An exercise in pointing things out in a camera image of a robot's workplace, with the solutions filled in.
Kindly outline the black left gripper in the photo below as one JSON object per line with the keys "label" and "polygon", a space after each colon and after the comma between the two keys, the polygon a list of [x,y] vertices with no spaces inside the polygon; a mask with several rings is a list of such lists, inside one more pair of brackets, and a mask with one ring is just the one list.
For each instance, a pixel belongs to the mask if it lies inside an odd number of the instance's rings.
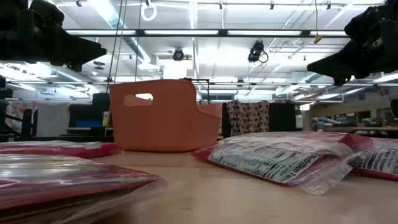
{"label": "black left gripper", "polygon": [[51,2],[33,0],[29,10],[33,12],[33,43],[26,62],[66,65],[80,72],[84,64],[106,54],[101,44],[66,33],[62,28],[65,15]]}

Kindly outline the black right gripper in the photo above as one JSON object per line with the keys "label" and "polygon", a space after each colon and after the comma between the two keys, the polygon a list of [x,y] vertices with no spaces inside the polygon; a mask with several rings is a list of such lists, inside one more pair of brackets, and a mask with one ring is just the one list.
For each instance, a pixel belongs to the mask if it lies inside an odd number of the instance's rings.
{"label": "black right gripper", "polygon": [[309,63],[309,72],[334,78],[334,86],[343,86],[371,73],[397,70],[397,22],[382,20],[360,33],[339,52]]}

